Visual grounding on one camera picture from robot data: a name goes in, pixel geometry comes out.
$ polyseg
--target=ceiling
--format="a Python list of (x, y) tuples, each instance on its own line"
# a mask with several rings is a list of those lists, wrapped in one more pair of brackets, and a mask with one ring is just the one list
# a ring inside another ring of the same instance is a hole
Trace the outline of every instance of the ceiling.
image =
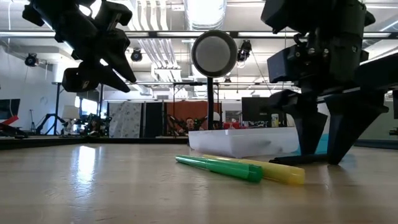
[[(127, 3), (133, 0), (118, 0), (116, 2)], [(223, 23), (223, 30), (255, 30), (255, 31), (271, 31), (271, 28), (265, 25), (260, 20), (260, 15), (264, 5), (264, 1), (258, 0), (228, 0), (226, 14)], [(377, 32), (398, 21), (398, 0), (377, 0), (366, 1), (368, 11), (373, 13), (377, 22), (371, 26), (366, 27), (367, 32)], [(171, 30), (186, 30), (185, 13), (183, 11), (183, 0), (167, 1), (167, 25)], [(21, 1), (14, 0), (10, 4), (10, 0), (0, 0), (0, 30), (50, 30), (47, 26), (37, 27), (28, 21), (25, 21), (21, 15), (24, 5)], [(121, 27), (124, 30), (129, 30), (128, 27)], [(184, 43), (183, 39), (172, 39), (172, 46), (176, 55), (178, 65), (181, 66), (182, 78), (187, 78), (191, 75), (191, 62), (190, 62), (190, 44)], [(0, 38), (0, 44), (8, 44), (7, 39)], [(237, 39), (238, 46), (241, 45), (242, 40)], [(267, 59), (274, 53), (282, 50), (285, 47), (294, 44), (293, 40), (284, 39), (252, 39), (252, 51), (254, 55), (250, 56), (246, 61), (244, 68), (235, 67), (231, 72), (231, 77), (234, 78), (233, 82), (261, 82), (266, 80), (268, 76)], [(45, 55), (48, 63), (63, 63), (63, 60), (72, 61), (68, 54), (71, 49), (65, 44), (59, 44), (53, 39), (11, 39), (10, 48), (15, 54), (21, 57), (26, 55), (28, 49), (32, 47), (43, 47), (48, 49), (54, 47), (60, 49), (62, 57), (59, 55), (52, 55), (52, 57)], [(140, 47), (137, 40), (131, 40), (131, 48)], [(398, 40), (382, 40), (367, 50), (370, 51), (371, 57), (377, 57), (389, 50), (398, 47)], [(137, 74), (139, 81), (153, 81), (150, 75), (152, 62), (144, 54), (141, 62), (131, 63), (133, 71)]]

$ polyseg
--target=yellow marker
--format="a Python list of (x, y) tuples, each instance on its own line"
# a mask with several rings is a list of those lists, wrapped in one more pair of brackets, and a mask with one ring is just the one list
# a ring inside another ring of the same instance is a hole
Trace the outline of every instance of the yellow marker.
[(304, 184), (305, 170), (302, 168), (273, 164), (270, 162), (253, 161), (249, 159), (232, 159), (211, 155), (203, 155), (203, 157), (261, 166), (263, 178), (276, 180), (286, 184)]

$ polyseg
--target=white bin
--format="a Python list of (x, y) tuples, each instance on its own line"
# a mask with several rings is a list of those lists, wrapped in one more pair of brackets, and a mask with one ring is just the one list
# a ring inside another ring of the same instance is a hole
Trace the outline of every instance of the white bin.
[(190, 131), (190, 147), (200, 153), (242, 158), (297, 150), (296, 128)]

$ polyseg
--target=round mirror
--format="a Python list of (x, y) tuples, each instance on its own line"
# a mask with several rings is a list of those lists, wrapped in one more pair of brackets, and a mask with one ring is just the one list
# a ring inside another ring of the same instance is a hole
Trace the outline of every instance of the round mirror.
[(235, 40), (220, 30), (205, 32), (192, 47), (192, 61), (197, 70), (206, 77), (218, 78), (234, 68), (238, 57)]

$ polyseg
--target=green marker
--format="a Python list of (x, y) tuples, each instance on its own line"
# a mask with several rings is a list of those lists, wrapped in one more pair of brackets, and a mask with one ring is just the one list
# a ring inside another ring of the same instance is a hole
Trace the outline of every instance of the green marker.
[(175, 160), (190, 166), (208, 169), (212, 172), (230, 175), (250, 182), (258, 183), (262, 179), (262, 169), (255, 165), (183, 155), (175, 156)]

